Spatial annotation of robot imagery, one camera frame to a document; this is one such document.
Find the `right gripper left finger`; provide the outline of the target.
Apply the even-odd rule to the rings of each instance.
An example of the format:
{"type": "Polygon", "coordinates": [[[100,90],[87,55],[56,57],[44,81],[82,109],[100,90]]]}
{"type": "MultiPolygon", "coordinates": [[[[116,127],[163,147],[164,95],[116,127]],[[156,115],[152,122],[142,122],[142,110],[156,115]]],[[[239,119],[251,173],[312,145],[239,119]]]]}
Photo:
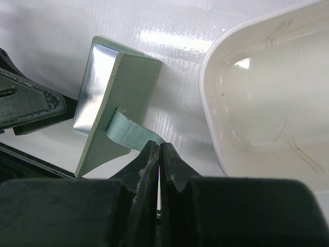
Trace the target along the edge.
{"type": "Polygon", "coordinates": [[[159,147],[107,180],[1,183],[1,246],[153,246],[159,147]]]}

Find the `green leather card holder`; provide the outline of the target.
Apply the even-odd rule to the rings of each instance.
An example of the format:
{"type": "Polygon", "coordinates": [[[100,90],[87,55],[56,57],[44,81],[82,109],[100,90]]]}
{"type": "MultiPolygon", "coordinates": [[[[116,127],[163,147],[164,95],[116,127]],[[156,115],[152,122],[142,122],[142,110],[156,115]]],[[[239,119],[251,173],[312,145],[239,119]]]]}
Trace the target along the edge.
{"type": "Polygon", "coordinates": [[[143,117],[162,63],[113,40],[95,36],[79,93],[73,129],[87,137],[75,176],[141,151],[163,139],[143,127],[143,117]]]}

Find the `silver credit card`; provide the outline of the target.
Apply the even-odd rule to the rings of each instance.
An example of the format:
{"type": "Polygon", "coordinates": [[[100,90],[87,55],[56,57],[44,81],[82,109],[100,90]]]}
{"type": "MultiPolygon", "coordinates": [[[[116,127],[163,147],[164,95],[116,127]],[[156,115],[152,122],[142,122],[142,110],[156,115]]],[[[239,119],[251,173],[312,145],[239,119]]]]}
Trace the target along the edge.
{"type": "Polygon", "coordinates": [[[160,182],[160,168],[158,168],[158,182],[157,182],[157,215],[161,216],[161,182],[160,182]]]}

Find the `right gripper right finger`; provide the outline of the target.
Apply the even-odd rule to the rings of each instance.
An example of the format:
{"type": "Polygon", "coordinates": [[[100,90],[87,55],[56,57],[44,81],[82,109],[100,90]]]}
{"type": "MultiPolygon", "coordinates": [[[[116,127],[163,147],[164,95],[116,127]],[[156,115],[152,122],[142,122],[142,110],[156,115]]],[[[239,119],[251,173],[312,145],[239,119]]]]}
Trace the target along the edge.
{"type": "Polygon", "coordinates": [[[321,209],[301,182],[204,177],[160,146],[162,246],[320,246],[321,209]]]}

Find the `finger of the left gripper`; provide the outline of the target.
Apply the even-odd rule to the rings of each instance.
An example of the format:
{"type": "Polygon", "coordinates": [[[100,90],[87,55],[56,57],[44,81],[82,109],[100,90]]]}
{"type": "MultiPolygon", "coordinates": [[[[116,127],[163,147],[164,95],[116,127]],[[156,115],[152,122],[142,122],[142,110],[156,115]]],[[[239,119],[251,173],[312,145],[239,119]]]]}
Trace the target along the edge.
{"type": "Polygon", "coordinates": [[[19,136],[29,134],[40,129],[55,125],[57,123],[72,119],[75,115],[77,101],[65,95],[63,97],[67,105],[67,110],[64,114],[13,127],[15,135],[19,136]]]}
{"type": "Polygon", "coordinates": [[[64,97],[28,79],[1,49],[1,128],[9,129],[62,115],[64,97]]]}

